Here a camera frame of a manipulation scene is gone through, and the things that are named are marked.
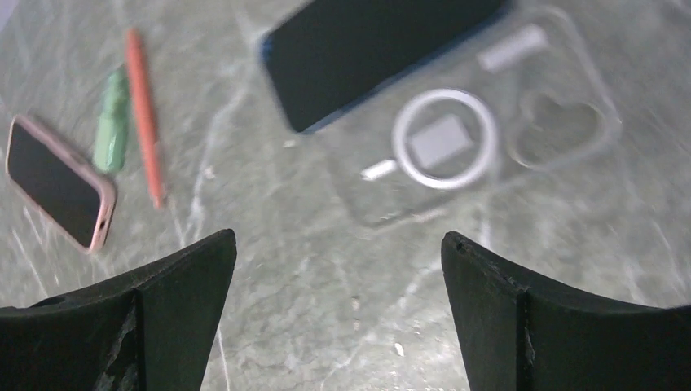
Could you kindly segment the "orange pen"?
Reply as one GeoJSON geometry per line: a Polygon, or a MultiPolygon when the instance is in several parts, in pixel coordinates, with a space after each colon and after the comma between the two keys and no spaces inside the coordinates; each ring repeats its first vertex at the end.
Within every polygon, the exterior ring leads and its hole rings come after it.
{"type": "Polygon", "coordinates": [[[157,150],[156,116],[143,43],[136,29],[128,29],[125,34],[125,60],[147,186],[154,207],[160,209],[165,196],[157,150]]]}

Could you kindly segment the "blue phone black screen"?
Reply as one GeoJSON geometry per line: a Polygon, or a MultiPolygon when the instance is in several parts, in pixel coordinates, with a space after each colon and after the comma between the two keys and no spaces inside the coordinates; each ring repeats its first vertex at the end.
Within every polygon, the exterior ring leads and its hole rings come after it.
{"type": "Polygon", "coordinates": [[[265,35],[284,119],[314,133],[499,19],[509,1],[311,1],[265,35]]]}

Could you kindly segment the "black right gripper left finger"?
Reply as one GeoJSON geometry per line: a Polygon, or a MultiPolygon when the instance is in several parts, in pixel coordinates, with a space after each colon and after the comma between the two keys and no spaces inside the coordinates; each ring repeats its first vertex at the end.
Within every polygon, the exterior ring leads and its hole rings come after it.
{"type": "Polygon", "coordinates": [[[224,229],[86,288],[2,308],[2,389],[199,389],[236,256],[224,229]]]}

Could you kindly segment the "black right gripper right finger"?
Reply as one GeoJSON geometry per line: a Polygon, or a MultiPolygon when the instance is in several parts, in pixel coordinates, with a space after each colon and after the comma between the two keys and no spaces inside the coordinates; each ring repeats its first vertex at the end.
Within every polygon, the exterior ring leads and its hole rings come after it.
{"type": "Polygon", "coordinates": [[[472,390],[687,390],[690,308],[602,297],[460,233],[442,272],[472,390]]]}

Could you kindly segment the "clear phone case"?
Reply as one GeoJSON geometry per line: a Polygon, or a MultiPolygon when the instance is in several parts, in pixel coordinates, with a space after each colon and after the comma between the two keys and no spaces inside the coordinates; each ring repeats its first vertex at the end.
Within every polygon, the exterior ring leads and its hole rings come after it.
{"type": "Polygon", "coordinates": [[[369,99],[321,135],[350,216],[420,216],[601,154],[618,112],[575,23],[522,7],[369,99]]]}

